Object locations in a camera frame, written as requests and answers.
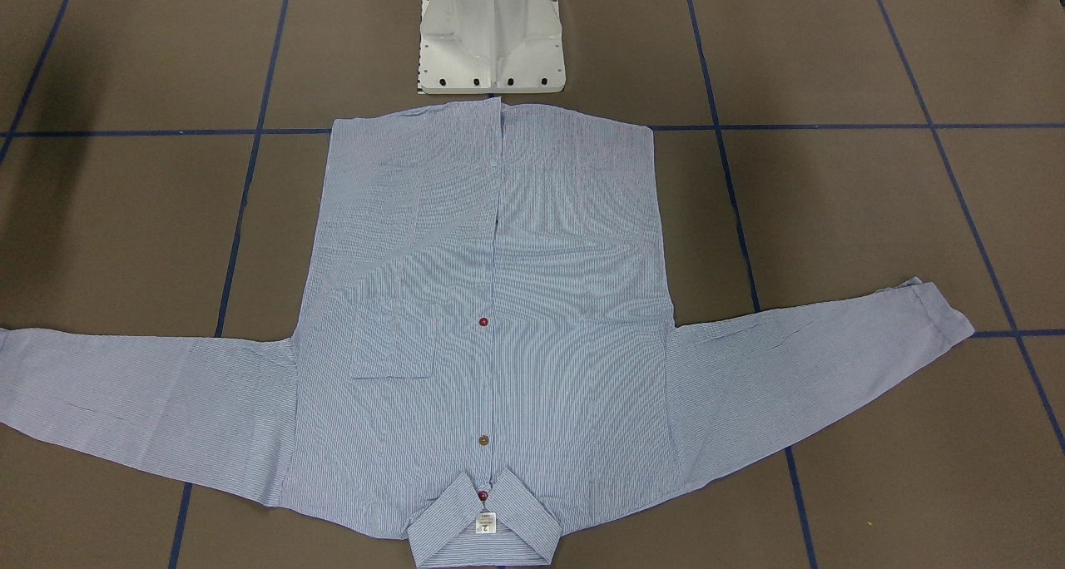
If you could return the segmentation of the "light blue striped shirt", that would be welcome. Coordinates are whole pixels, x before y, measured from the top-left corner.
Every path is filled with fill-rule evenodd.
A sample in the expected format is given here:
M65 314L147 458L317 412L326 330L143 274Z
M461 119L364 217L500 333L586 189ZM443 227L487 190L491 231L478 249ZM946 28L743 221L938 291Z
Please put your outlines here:
M4 329L2 421L419 568L542 566L973 332L917 278L678 326L651 130L493 98L334 123L288 338Z

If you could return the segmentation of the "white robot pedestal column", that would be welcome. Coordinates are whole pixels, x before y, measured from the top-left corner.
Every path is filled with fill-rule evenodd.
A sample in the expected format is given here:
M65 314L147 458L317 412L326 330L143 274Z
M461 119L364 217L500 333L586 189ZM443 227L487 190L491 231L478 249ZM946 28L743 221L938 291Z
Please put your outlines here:
M421 0L419 94L556 94L567 83L559 0Z

